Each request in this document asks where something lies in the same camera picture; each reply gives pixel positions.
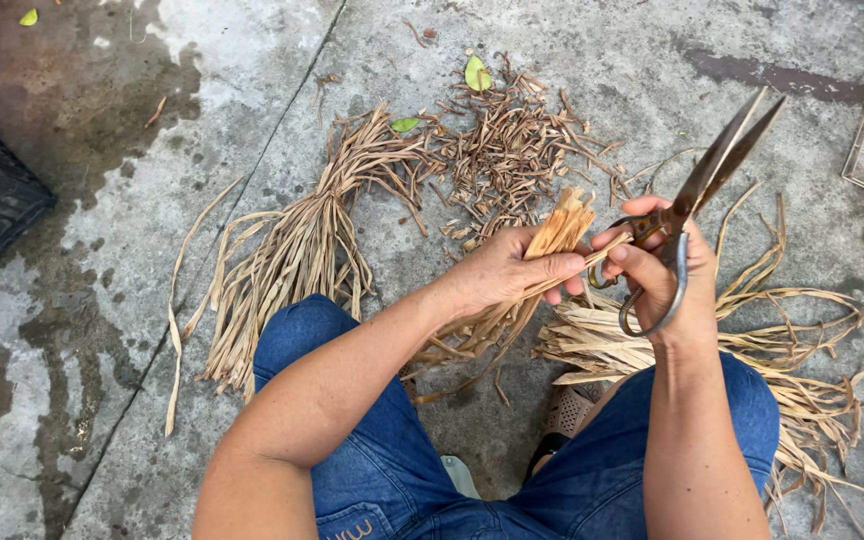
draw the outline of hand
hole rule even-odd
[[[672,202],[656,195],[644,195],[622,204],[629,215],[648,214],[666,209]],[[631,226],[609,228],[594,236],[592,249],[602,249],[620,231],[631,231]],[[694,347],[713,349],[717,346],[718,325],[715,319],[715,253],[702,238],[702,232],[692,220],[685,224],[688,233],[688,286],[678,312],[669,323],[649,336],[654,345],[666,350],[689,351]],[[628,277],[629,290],[639,285],[645,288],[635,303],[635,315],[643,329],[652,328],[666,314],[676,291],[676,278],[658,258],[666,243],[666,233],[659,231],[646,240],[644,250],[631,244],[620,245],[608,252],[602,266],[604,279],[614,278],[622,272]]]
[[[487,307],[516,300],[534,284],[565,279],[569,294],[583,291],[578,273],[585,267],[584,256],[591,253],[579,242],[575,252],[548,254],[533,260],[522,260],[538,227],[505,227],[470,253],[462,262],[436,279],[434,287],[454,299],[459,316],[472,315]],[[562,300],[558,287],[544,293],[551,304]]]

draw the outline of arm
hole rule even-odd
[[[626,202],[631,215],[667,208],[671,202],[646,196]],[[649,538],[769,538],[768,521],[733,431],[725,378],[718,356],[715,319],[715,253],[689,222],[688,288],[675,318],[649,336],[655,350],[655,379],[642,491]],[[608,243],[603,232],[592,247]],[[609,252],[603,277],[625,271],[629,289],[646,293],[635,304],[643,328],[666,312],[676,280],[654,255],[665,237],[654,234],[645,250],[621,246]]]
[[[548,279],[573,276],[565,288],[582,290],[574,277],[583,267],[579,254],[522,261],[534,233],[534,227],[500,230],[444,276],[273,377],[216,448],[193,536],[316,538],[309,469],[349,436],[427,338]],[[550,301],[559,298],[556,290],[546,293]]]

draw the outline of bundle of dried strips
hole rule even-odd
[[[419,117],[428,123],[437,143],[435,154],[449,164],[453,177],[451,193],[446,197],[438,192],[439,197],[446,205],[461,205],[471,216],[469,227],[476,234],[475,241],[462,246],[466,252],[502,227],[537,224],[539,202],[555,198],[555,177],[574,173],[591,182],[589,172],[566,166],[569,155],[583,159],[588,171],[596,167],[608,178],[618,177],[601,158],[622,143],[588,136],[589,122],[576,115],[563,90],[558,92],[561,109],[549,111],[543,95],[547,86],[527,73],[514,73],[508,57],[503,58],[499,73],[504,86],[477,91],[454,84],[461,92],[456,99],[439,101],[438,113]],[[474,115],[475,123],[468,131],[454,131],[441,123],[443,114]]]
[[[215,333],[205,369],[197,379],[217,381],[216,394],[227,387],[241,389],[246,400],[255,392],[252,359],[259,334],[280,308],[319,293],[344,303],[356,319],[361,317],[360,301],[365,293],[373,292],[372,272],[358,250],[350,218],[361,186],[377,184],[397,196],[427,236],[418,215],[422,208],[418,187],[444,166],[428,156],[425,134],[402,139],[389,127],[390,117],[385,104],[379,104],[365,114],[337,120],[333,127],[340,128],[339,141],[334,148],[332,144],[327,148],[328,164],[314,192],[282,211],[251,213],[228,224],[208,293],[181,332],[170,298],[169,326],[176,360],[166,435],[175,422],[182,343],[195,330],[207,304],[217,312]],[[332,128],[328,139],[330,143],[333,140]],[[199,216],[196,227],[201,220]],[[259,246],[236,259],[236,250],[263,230],[267,231]],[[185,248],[183,244],[176,273]],[[337,263],[340,249],[342,257]]]
[[[758,186],[746,192],[726,215],[716,255],[721,256],[729,218]],[[862,324],[864,309],[851,297],[837,292],[809,287],[765,287],[786,251],[782,196],[778,197],[778,208],[776,226],[762,220],[773,235],[773,246],[719,295],[716,316],[722,320],[754,300],[767,300],[774,305],[783,324],[742,333],[720,332],[719,350],[732,353],[762,374],[778,401],[779,442],[773,482],[767,486],[769,505],[790,491],[810,485],[822,500],[813,522],[813,532],[818,533],[826,515],[828,490],[840,501],[835,485],[849,485],[864,492],[864,488],[829,469],[829,453],[838,458],[844,471],[848,448],[858,444],[862,402],[854,388],[864,377],[864,371],[851,378],[843,375],[840,383],[811,380],[790,372],[818,350],[826,350],[834,357],[835,343]],[[845,313],[816,325],[794,325],[779,300],[795,296],[834,302],[843,307]],[[538,337],[542,343],[534,353],[582,368],[579,372],[563,374],[555,381],[556,385],[615,382],[655,364],[651,342],[630,337],[622,331],[618,325],[618,311],[618,302],[588,289],[584,297],[574,297],[556,308],[558,320],[541,329]],[[634,330],[639,329],[633,316],[629,317],[629,322]],[[850,419],[850,425],[842,422],[843,416]],[[797,478],[789,483],[785,480],[790,474]]]
[[[583,201],[580,199],[582,191],[570,187],[562,190],[555,209],[539,227],[526,249],[523,256],[525,261],[532,261],[549,254],[570,252],[575,248],[595,219],[594,197],[588,197]],[[629,240],[631,240],[630,234],[619,235],[605,249],[587,256],[585,267],[598,263],[613,247]],[[543,293],[561,282],[562,280],[559,279],[537,283],[526,289],[516,300],[498,303],[440,329],[413,356],[412,362],[415,368],[425,370],[446,361],[469,362],[484,355],[493,345],[498,345],[498,350],[482,373],[469,378],[455,388],[419,396],[415,401],[417,403],[436,401],[443,396],[461,392],[480,381],[498,365],[510,345],[522,332],[539,305]],[[498,388],[498,378],[496,378],[496,388]],[[505,394],[501,389],[498,391],[508,405]]]

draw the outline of woman's left hand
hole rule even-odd
[[[538,227],[506,227],[493,234],[462,262],[433,282],[433,287],[453,299],[460,316],[472,315],[487,307],[516,300],[535,284],[565,280],[569,294],[583,291],[578,273],[585,267],[584,256],[592,250],[579,242],[575,251],[548,254],[533,260],[522,260]],[[558,304],[562,294],[558,287],[545,291],[550,304]]]

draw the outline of fingernail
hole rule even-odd
[[[615,246],[608,252],[608,256],[616,261],[625,261],[629,257],[629,250],[625,246]]]

